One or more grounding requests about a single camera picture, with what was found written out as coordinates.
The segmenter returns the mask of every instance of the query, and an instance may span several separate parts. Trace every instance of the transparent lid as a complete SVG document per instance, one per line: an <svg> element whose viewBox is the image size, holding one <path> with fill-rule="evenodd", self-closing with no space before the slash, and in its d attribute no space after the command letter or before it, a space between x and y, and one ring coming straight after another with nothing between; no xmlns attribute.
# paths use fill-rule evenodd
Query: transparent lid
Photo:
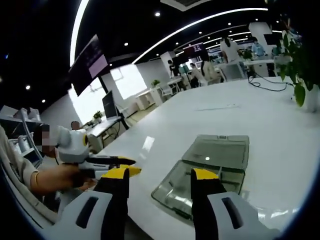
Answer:
<svg viewBox="0 0 320 240"><path fill-rule="evenodd" d="M198 135L183 160L232 169L246 169L249 137L244 135Z"/></svg>

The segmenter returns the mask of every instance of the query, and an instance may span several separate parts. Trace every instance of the television screen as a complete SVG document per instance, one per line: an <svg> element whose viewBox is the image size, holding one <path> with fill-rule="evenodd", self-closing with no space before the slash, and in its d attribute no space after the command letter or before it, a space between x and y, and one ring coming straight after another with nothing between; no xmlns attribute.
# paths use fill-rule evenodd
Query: television screen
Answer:
<svg viewBox="0 0 320 240"><path fill-rule="evenodd" d="M206 48L203 43L198 43L185 47L183 51L187 58L196 58L199 57L203 51L206 51Z"/></svg>
<svg viewBox="0 0 320 240"><path fill-rule="evenodd" d="M79 96L109 64L95 35L85 46L69 70L69 79Z"/></svg>

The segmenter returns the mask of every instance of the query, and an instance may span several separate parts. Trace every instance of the person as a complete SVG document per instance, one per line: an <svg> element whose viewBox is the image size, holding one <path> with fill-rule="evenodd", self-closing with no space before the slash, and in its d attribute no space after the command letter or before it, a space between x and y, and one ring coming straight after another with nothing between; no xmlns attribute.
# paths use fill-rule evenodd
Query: person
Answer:
<svg viewBox="0 0 320 240"><path fill-rule="evenodd" d="M203 52L200 55L202 59L201 73L207 82L213 82L214 84L220 83L221 76L216 72L213 64L210 62L210 58L207 52Z"/></svg>
<svg viewBox="0 0 320 240"><path fill-rule="evenodd" d="M227 36L221 39L220 50L227 63L241 60L239 56L239 45Z"/></svg>
<svg viewBox="0 0 320 240"><path fill-rule="evenodd" d="M80 123L78 121L72 121L71 122L71 129L72 130L79 130L80 129Z"/></svg>
<svg viewBox="0 0 320 240"><path fill-rule="evenodd" d="M10 162L20 177L20 181L36 195L44 196L74 186L74 179L81 176L76 165L59 164L49 169L38 170L30 161L14 151L4 128L0 125L0 158Z"/></svg>
<svg viewBox="0 0 320 240"><path fill-rule="evenodd" d="M169 64L169 69L170 69L170 78L172 78L172 74L175 77L181 75L181 73L179 71L179 66L174 61L168 60L168 64ZM187 88L184 85L183 81L179 81L177 84L178 84L180 89L183 89L184 91L187 90Z"/></svg>
<svg viewBox="0 0 320 240"><path fill-rule="evenodd" d="M252 37L252 40L253 40L253 44L252 44L251 51L255 53L255 55L258 57L264 56L266 54L264 47L260 43L258 43L258 40L256 37Z"/></svg>
<svg viewBox="0 0 320 240"><path fill-rule="evenodd" d="M190 63L191 72L190 75L192 79L190 80L190 85L192 89L199 87L199 80L203 79L201 72L197 69L197 66L192 62Z"/></svg>
<svg viewBox="0 0 320 240"><path fill-rule="evenodd" d="M169 69L170 69L170 78L173 76L177 77L180 75L179 66L177 66L172 60L168 60Z"/></svg>
<svg viewBox="0 0 320 240"><path fill-rule="evenodd" d="M37 126L33 132L34 144L44 154L42 163L37 168L38 171L45 171L55 168L59 165L63 165L63 162L59 158L59 152L55 145L47 143L50 141L50 126L43 124ZM85 191L95 185L95 181L88 177L83 177L83 186L79 187L79 190Z"/></svg>

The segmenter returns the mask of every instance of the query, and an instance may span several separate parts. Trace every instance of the screen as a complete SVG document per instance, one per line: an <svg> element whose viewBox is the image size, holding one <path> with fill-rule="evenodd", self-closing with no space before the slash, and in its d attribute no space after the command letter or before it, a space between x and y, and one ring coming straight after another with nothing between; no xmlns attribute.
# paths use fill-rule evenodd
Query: screen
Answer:
<svg viewBox="0 0 320 240"><path fill-rule="evenodd" d="M79 96L109 64L95 35L82 50L69 70L69 80Z"/></svg>
<svg viewBox="0 0 320 240"><path fill-rule="evenodd" d="M183 51L187 58L196 58L199 57L204 51L206 52L206 49L203 43L198 43L185 47Z"/></svg>
<svg viewBox="0 0 320 240"><path fill-rule="evenodd" d="M109 91L106 94L106 96L102 99L102 103L106 119L118 116L112 91Z"/></svg>

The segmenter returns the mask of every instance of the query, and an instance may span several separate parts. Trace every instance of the tabletop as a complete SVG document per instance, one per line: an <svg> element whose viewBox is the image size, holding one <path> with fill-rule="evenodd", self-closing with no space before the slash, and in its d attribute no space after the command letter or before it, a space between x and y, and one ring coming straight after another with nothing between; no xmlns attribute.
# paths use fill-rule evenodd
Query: tabletop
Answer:
<svg viewBox="0 0 320 240"><path fill-rule="evenodd" d="M171 81L168 81L166 84L168 84L168 85L176 84L176 83L182 81L183 79L184 79L183 77L180 77L180 78L177 78L177 79L173 79Z"/></svg>
<svg viewBox="0 0 320 240"><path fill-rule="evenodd" d="M283 88L261 78L256 81L265 88ZM259 89L247 80L224 82L179 92L149 113L99 153L135 159L142 168L130 178L129 216L154 240L194 240L193 225L153 200L152 191L197 135L248 135L240 195L268 228L283 230L310 190L320 143L320 114L299 108L291 100L293 92L292 87L284 92ZM221 108L230 104L236 107ZM208 105L212 110L197 110Z"/></svg>
<svg viewBox="0 0 320 240"><path fill-rule="evenodd" d="M115 117L113 119L108 119L106 116L101 118L101 123L95 125L93 128L88 129L86 132L88 135L93 135L96 138L100 137L108 128L110 128L113 124L118 122L121 118Z"/></svg>

